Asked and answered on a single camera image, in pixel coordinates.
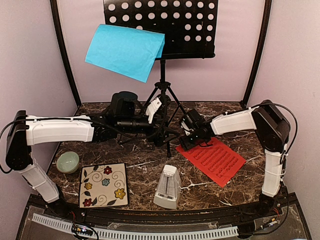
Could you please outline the blue sheet music page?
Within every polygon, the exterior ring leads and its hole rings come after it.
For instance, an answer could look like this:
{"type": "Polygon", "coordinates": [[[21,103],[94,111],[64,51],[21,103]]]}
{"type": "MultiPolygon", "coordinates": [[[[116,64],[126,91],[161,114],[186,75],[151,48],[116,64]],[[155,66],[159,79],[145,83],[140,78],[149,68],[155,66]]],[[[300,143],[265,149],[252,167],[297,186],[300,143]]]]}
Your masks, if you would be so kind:
{"type": "Polygon", "coordinates": [[[163,33],[101,24],[85,62],[145,83],[155,60],[162,57],[164,45],[163,33]]]}

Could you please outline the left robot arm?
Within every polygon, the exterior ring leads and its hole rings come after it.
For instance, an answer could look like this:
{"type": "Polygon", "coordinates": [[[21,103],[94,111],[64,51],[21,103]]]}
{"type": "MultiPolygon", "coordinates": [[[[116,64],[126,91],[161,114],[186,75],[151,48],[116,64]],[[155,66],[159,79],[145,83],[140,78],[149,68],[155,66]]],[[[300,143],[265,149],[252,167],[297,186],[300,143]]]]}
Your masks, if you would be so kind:
{"type": "Polygon", "coordinates": [[[170,98],[162,93],[142,105],[133,92],[121,91],[112,96],[101,113],[73,117],[37,117],[19,110],[4,129],[6,138],[5,171],[19,172],[60,218],[71,213],[58,186],[32,156],[32,146],[55,142],[102,143],[119,135],[131,139],[158,141],[165,131],[170,98]]]}

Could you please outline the red sheet music page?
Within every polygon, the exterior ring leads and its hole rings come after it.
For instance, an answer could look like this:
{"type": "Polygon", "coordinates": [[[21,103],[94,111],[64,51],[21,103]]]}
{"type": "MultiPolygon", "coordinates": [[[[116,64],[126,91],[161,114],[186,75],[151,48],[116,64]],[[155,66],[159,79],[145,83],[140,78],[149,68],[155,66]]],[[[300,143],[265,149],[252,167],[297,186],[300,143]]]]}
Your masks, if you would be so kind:
{"type": "Polygon", "coordinates": [[[209,146],[196,146],[188,151],[179,145],[176,150],[223,188],[246,160],[215,137],[208,144],[209,146]]]}

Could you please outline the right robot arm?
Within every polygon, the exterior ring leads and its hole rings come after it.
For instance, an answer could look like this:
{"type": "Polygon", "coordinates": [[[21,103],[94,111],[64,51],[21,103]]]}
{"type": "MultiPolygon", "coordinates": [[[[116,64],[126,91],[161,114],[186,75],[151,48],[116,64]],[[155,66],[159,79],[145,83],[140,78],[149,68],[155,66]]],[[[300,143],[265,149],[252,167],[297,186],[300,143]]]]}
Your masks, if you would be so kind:
{"type": "Polygon", "coordinates": [[[212,137],[227,133],[254,130],[264,150],[265,169],[262,194],[275,197],[286,172],[291,125],[270,100],[243,110],[222,113],[206,120],[195,109],[184,114],[179,125],[184,135],[179,137],[181,147],[187,151],[208,143],[212,137]]]}

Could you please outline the white metronome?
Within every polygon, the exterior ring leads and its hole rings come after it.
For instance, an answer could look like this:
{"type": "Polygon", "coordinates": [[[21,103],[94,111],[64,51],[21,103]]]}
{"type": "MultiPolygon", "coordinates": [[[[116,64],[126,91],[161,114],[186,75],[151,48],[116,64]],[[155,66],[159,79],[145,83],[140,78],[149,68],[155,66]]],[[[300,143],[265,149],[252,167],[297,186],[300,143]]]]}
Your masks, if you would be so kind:
{"type": "Polygon", "coordinates": [[[181,184],[178,169],[175,166],[166,164],[160,175],[153,203],[165,209],[177,209],[181,194],[181,184]]]}

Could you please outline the black music stand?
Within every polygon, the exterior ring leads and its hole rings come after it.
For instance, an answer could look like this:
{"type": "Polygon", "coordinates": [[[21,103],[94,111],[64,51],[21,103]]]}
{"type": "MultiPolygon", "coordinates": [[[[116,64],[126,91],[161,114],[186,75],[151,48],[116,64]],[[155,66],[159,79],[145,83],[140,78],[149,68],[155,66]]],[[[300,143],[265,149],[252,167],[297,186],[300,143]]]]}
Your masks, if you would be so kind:
{"type": "MultiPolygon", "coordinates": [[[[171,84],[166,81],[166,61],[176,59],[213,58],[218,3],[215,0],[107,0],[104,2],[105,21],[111,25],[142,28],[165,34],[160,63],[160,80],[144,105],[160,94],[176,101],[171,84]]],[[[166,114],[169,140],[179,132],[169,127],[173,117],[166,114]]]]}

